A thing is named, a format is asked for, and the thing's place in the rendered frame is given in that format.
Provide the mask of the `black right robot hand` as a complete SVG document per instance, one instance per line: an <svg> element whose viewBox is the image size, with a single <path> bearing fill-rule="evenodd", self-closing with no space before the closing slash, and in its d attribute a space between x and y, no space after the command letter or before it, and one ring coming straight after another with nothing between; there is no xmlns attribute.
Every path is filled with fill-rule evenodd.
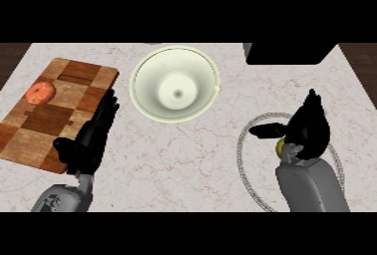
<svg viewBox="0 0 377 255"><path fill-rule="evenodd" d="M320 96L308 90L301 107L296 109L288 123L271 123L254 126L248 132L257 138L280 138L283 142L302 146L296 153L299 159L320 156L329 143L329 124L320 105Z"/></svg>

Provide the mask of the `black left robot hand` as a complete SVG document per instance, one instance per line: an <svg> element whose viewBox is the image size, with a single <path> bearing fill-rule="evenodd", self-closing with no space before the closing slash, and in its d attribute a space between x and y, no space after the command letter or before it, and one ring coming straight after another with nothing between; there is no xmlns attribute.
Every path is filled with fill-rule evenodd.
<svg viewBox="0 0 377 255"><path fill-rule="evenodd" d="M57 137L53 140L58 160L66 164L66 173L70 175L92 174L100 166L118 108L115 91L107 89L92 117L84 122L75 138Z"/></svg>

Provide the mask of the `yellow-green pear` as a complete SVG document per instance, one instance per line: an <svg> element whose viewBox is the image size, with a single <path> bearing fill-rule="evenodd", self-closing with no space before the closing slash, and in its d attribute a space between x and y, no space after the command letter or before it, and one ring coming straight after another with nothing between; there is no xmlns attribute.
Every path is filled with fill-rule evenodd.
<svg viewBox="0 0 377 255"><path fill-rule="evenodd" d="M283 146L283 141L285 141L285 137L282 137L277 142L276 142L276 146L274 146L274 152L276 152L276 156L280 159L282 157L282 146Z"/></svg>

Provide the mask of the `pale cream bowl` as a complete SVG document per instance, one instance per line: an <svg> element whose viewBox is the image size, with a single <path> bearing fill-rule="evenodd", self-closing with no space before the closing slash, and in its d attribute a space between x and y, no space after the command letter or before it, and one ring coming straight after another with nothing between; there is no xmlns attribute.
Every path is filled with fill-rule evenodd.
<svg viewBox="0 0 377 255"><path fill-rule="evenodd" d="M128 88L134 107L150 120L186 122L205 112L218 93L214 61L193 47L160 47L140 59Z"/></svg>

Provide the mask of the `checkered wooden cutting board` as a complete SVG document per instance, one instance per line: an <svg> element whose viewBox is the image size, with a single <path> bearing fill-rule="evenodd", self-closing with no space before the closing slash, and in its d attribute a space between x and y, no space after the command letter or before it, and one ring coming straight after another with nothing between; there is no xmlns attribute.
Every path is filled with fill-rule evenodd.
<svg viewBox="0 0 377 255"><path fill-rule="evenodd" d="M0 158L54 173L66 166L53 148L56 137L75 138L84 122L92 117L106 89L113 85L115 68L54 58L33 82L56 89L51 101L32 106L20 97L0 122Z"/></svg>

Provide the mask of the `orange-red round fruit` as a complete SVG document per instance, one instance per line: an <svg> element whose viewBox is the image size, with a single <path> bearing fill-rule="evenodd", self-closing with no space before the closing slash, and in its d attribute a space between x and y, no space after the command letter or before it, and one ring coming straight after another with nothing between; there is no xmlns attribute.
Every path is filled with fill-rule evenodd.
<svg viewBox="0 0 377 255"><path fill-rule="evenodd" d="M56 94L56 89L51 83L39 82L35 83L26 91L26 103L30 106L41 106L47 104Z"/></svg>

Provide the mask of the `black appliance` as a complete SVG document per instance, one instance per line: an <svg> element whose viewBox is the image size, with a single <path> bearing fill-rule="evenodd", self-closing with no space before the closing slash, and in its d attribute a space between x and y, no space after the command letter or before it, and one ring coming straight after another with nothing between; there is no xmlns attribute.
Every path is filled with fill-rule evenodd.
<svg viewBox="0 0 377 255"><path fill-rule="evenodd" d="M335 43L243 43L243 58L249 65L316 65Z"/></svg>

